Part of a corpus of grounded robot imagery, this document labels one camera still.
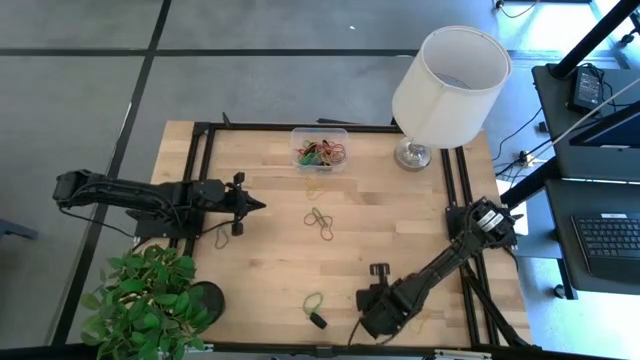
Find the thin white rod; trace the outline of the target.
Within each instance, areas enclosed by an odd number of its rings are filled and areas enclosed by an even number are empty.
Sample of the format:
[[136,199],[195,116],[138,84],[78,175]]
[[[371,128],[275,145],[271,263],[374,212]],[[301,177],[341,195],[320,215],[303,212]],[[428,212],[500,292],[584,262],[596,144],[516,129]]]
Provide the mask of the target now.
[[603,118],[585,118],[566,108],[570,83],[553,78],[545,67],[533,69],[536,91],[550,138],[533,149],[536,158],[553,151],[565,177],[627,178],[640,181],[640,148],[572,146],[569,140]]

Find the red rubber band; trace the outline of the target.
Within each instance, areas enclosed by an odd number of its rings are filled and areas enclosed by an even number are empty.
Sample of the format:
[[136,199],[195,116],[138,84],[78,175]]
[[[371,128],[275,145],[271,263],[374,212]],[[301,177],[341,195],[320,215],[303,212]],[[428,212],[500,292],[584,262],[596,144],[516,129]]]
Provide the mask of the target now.
[[331,216],[316,216],[315,220],[320,226],[321,239],[331,241],[334,238],[334,233],[332,231],[333,218]]

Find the clear plastic bin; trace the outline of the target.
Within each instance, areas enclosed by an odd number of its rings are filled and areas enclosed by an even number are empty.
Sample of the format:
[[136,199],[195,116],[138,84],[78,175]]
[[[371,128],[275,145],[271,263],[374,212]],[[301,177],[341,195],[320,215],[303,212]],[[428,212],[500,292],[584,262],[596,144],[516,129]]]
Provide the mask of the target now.
[[[320,153],[323,164],[299,165],[299,156],[309,152]],[[294,128],[291,131],[289,158],[292,165],[303,173],[342,172],[349,160],[348,132],[336,127]]]

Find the white shade table lamp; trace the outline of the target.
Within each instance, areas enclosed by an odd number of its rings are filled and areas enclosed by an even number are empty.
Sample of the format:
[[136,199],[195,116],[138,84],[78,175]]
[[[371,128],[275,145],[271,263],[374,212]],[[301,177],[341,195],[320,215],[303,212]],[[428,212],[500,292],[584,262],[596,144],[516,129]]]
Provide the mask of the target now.
[[461,25],[430,33],[392,96],[393,119],[404,134],[396,163],[420,171],[434,150],[471,142],[511,74],[507,50],[489,34]]

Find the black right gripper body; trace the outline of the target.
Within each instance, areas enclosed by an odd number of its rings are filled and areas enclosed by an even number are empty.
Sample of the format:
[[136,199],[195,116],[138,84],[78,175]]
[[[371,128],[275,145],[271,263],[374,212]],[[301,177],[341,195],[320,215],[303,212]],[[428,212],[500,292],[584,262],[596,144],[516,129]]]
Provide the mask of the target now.
[[410,273],[389,284],[387,276],[390,274],[390,265],[388,263],[371,264],[369,270],[371,275],[378,277],[378,283],[369,287],[373,291],[374,301],[368,308],[368,314],[378,315],[381,335],[395,336],[409,320],[409,313],[414,307],[417,285],[411,285],[411,282],[418,277],[418,274]]

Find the yellow rubber band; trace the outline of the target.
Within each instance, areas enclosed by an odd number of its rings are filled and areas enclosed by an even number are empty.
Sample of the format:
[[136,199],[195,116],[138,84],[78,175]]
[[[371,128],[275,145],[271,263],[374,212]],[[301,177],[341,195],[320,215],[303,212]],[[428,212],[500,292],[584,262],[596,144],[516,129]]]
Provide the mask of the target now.
[[305,196],[309,201],[318,199],[325,193],[324,187],[315,178],[305,177]]
[[432,311],[430,309],[423,309],[409,324],[409,329],[413,334],[420,335],[431,317]]

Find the grey floor object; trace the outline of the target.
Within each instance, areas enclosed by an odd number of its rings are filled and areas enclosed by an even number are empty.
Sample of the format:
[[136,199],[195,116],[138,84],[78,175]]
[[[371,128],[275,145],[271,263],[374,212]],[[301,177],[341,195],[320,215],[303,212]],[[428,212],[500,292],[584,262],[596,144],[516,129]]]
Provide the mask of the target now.
[[0,239],[5,235],[15,235],[22,238],[35,240],[38,237],[38,232],[31,228],[0,219]]

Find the black power adapter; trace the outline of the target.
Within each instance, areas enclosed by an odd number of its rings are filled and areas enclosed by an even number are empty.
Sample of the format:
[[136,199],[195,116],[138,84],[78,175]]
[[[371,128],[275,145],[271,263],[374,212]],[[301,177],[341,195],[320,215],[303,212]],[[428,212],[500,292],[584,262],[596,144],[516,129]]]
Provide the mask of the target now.
[[596,108],[602,100],[602,82],[599,72],[593,67],[580,67],[573,75],[567,108],[586,114]]

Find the dark flat monitor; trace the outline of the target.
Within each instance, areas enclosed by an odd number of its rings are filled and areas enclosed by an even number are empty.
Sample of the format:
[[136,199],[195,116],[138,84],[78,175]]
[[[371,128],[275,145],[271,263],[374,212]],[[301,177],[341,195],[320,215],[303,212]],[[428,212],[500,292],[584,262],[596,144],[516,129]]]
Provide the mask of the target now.
[[569,140],[572,146],[640,148],[640,101],[606,116]]

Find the black diagonal pole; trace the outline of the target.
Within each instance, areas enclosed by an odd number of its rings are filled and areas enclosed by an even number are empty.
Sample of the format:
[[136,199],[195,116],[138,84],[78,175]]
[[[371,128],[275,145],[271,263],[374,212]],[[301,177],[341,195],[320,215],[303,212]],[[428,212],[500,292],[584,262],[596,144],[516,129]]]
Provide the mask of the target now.
[[560,179],[561,173],[556,157],[552,157],[533,173],[523,178],[517,185],[500,196],[501,203],[513,209],[539,192],[546,180]]
[[558,64],[547,65],[550,75],[556,79],[568,77],[638,6],[640,0],[619,0]]

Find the white bracket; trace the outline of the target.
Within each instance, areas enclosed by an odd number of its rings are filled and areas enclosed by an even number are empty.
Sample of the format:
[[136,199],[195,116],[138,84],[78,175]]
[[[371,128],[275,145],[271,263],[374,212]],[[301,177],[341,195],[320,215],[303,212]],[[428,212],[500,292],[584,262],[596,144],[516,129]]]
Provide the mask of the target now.
[[492,355],[486,352],[467,350],[436,349],[434,360],[493,360]]

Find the green potted plant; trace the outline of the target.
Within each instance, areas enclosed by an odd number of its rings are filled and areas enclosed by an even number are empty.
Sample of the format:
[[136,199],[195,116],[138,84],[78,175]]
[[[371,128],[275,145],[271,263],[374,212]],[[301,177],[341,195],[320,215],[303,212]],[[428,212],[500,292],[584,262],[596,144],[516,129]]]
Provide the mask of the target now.
[[96,360],[183,360],[205,349],[201,335],[224,313],[219,286],[195,280],[195,262],[175,248],[134,249],[108,260],[111,271],[81,296],[92,315],[82,342],[97,348]]

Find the black laptop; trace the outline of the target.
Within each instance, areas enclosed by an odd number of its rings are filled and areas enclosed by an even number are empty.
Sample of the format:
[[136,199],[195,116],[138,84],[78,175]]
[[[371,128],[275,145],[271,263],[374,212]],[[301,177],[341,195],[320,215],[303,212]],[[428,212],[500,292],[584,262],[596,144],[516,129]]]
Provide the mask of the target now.
[[612,281],[640,281],[640,213],[572,215],[588,272]]

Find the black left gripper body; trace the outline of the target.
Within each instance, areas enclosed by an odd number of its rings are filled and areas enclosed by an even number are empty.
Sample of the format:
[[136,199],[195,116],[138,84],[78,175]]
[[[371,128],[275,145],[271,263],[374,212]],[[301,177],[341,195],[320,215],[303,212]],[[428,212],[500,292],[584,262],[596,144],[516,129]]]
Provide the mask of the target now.
[[244,225],[242,224],[243,218],[247,214],[246,210],[246,197],[242,190],[242,183],[245,180],[245,173],[238,172],[233,176],[231,182],[227,182],[225,186],[228,188],[227,196],[229,199],[227,202],[232,208],[233,220],[231,223],[231,233],[233,236],[240,236],[244,233]]

